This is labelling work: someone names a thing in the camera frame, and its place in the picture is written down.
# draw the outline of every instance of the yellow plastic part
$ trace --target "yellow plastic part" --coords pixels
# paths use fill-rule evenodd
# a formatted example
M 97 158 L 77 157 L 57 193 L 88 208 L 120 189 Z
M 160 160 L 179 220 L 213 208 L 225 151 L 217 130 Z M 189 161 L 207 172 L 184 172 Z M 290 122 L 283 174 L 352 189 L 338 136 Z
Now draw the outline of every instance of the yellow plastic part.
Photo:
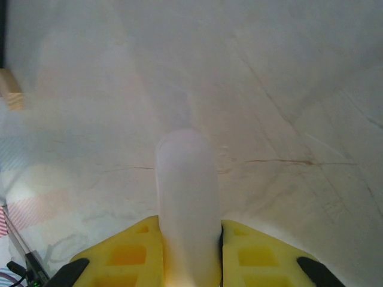
M 235 221 L 222 226 L 223 287 L 315 287 L 296 262 L 312 255 Z M 152 216 L 73 257 L 90 260 L 74 287 L 165 287 L 162 256 Z
M 164 287 L 162 236 L 158 216 L 77 254 L 89 265 L 74 287 Z
M 296 262 L 312 255 L 238 222 L 222 225 L 224 287 L 315 287 Z

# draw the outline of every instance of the wooden block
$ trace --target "wooden block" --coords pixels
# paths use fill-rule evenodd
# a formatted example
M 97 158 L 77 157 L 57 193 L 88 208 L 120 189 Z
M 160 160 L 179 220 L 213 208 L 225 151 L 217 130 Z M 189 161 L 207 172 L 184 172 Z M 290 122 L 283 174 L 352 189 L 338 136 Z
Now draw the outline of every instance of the wooden block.
M 0 69 L 0 95 L 11 111 L 23 109 L 23 93 L 16 79 L 8 69 Z

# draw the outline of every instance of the plastic bottle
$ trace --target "plastic bottle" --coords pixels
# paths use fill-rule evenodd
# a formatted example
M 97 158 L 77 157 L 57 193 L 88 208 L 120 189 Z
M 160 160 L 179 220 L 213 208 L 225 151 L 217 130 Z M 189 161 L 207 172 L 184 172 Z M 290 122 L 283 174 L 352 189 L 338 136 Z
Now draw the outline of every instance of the plastic bottle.
M 192 129 L 166 135 L 156 148 L 156 180 L 166 287 L 218 287 L 221 220 L 208 141 Z

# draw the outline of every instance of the white wall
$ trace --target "white wall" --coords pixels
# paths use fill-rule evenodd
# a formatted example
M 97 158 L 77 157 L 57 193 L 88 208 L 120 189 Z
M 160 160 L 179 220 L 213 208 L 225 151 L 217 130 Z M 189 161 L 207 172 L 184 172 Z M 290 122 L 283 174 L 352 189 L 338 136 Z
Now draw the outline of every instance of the white wall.
M 1 174 L 15 217 L 36 217 L 21 224 L 31 248 L 66 239 L 45 259 L 54 272 L 156 214 L 155 144 L 193 126 L 216 148 L 225 218 L 313 253 L 347 286 L 381 286 L 382 6 L 10 0 L 7 60 L 27 108 L 2 111 Z

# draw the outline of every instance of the black cable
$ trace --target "black cable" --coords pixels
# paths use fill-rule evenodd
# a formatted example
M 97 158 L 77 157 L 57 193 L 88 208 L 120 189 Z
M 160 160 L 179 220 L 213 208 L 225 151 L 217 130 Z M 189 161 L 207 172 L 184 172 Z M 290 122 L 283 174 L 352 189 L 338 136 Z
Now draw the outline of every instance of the black cable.
M 13 284 L 13 285 L 11 285 L 9 287 L 17 287 L 19 285 L 23 286 L 21 283 L 23 282 L 23 280 L 26 277 L 26 269 L 24 267 L 22 267 L 21 265 L 19 265 L 18 263 L 14 262 L 14 261 L 8 262 L 7 267 L 13 273 L 15 273 L 15 274 L 17 274 L 17 275 L 22 277 L 19 281 L 17 281 L 15 284 Z
M 25 275 L 22 276 L 22 278 L 19 281 L 17 281 L 15 284 L 13 284 L 9 287 L 17 287 L 17 286 L 21 285 L 24 279 L 25 279 Z
M 13 278 L 12 276 L 8 275 L 7 273 L 0 272 L 0 277 L 9 280 L 12 283 L 16 283 L 17 282 L 17 280 L 15 278 Z

